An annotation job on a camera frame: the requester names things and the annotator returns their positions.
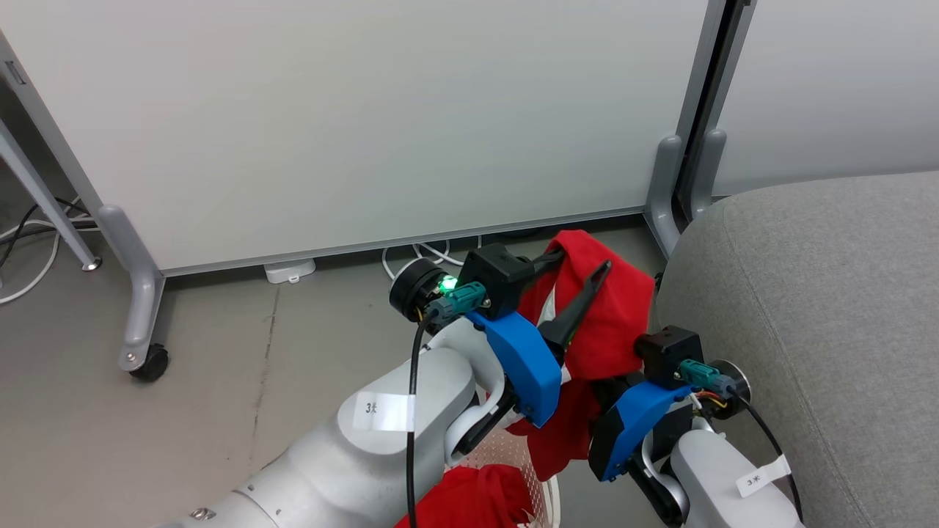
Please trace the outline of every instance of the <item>white label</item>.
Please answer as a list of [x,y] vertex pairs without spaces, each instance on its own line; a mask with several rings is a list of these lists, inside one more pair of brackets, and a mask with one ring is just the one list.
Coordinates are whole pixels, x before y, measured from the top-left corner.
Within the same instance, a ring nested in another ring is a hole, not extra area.
[[738,478],[737,488],[740,490],[740,496],[746,498],[756,493],[770,482],[792,472],[793,470],[790,469],[789,462],[786,461],[786,456],[782,455],[777,458],[775,462],[766,464]]
[[352,426],[373,431],[413,431],[414,396],[360,392]]

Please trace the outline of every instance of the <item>gray sofa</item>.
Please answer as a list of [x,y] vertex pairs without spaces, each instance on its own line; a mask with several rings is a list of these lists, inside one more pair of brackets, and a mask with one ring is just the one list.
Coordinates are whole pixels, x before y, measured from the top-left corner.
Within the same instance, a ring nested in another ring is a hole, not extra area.
[[[806,526],[939,526],[939,174],[721,200],[679,240],[656,310],[744,370]],[[748,415],[724,428],[775,458]]]

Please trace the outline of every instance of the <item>gray stand leg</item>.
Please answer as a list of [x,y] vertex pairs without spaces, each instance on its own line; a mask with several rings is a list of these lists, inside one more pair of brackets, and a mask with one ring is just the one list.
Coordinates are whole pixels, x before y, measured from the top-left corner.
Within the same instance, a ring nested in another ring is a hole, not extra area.
[[46,214],[49,221],[55,225],[55,229],[58,230],[65,243],[69,245],[75,256],[82,261],[82,269],[86,272],[96,270],[101,265],[100,257],[92,255],[91,251],[88,250],[88,246],[85,245],[85,241],[75,230],[75,226],[71,224],[69,217],[55,201],[46,184],[42,182],[36,167],[26,159],[20,145],[13,139],[13,134],[9,133],[3,122],[0,122],[0,158],[7,162],[7,166],[16,175],[16,178],[23,184],[29,195],[33,197],[33,200]]
[[124,210],[118,206],[101,206],[98,224],[117,258],[131,274],[131,309],[124,331],[124,345],[117,358],[117,364],[130,372],[140,368],[146,359],[166,279],[133,230]]
[[714,179],[726,144],[727,133],[724,131],[714,129],[704,135],[698,170],[691,182],[691,220],[697,219],[714,203]]
[[671,212],[671,195],[675,190],[683,154],[682,138],[677,135],[670,135],[659,142],[643,213],[666,258],[671,255],[680,235]]

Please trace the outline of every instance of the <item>caster wheel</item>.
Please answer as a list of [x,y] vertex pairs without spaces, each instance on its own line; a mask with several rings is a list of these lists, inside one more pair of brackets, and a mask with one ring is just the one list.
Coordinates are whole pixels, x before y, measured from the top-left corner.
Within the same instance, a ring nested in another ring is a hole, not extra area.
[[154,343],[146,350],[146,359],[140,368],[131,371],[131,376],[137,380],[153,382],[156,381],[163,372],[166,372],[166,366],[170,364],[170,354],[163,345]]

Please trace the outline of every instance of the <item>red cloth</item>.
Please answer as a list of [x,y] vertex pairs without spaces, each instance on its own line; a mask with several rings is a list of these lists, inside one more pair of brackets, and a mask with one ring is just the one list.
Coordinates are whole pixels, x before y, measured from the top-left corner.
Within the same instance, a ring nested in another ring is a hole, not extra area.
[[551,289],[560,314],[583,288],[584,279],[604,260],[612,261],[613,266],[564,356],[571,380],[561,387],[558,409],[540,429],[524,420],[508,427],[512,434],[528,436],[531,464],[543,482],[571,460],[587,458],[593,423],[600,415],[590,380],[641,369],[633,343],[649,326],[654,289],[651,277],[584,231],[558,233],[546,252],[559,245],[567,254],[561,266],[542,276],[518,307],[522,317],[532,323],[537,324]]
[[453,468],[417,503],[418,525],[434,528],[516,528],[533,512],[522,472],[502,464]]

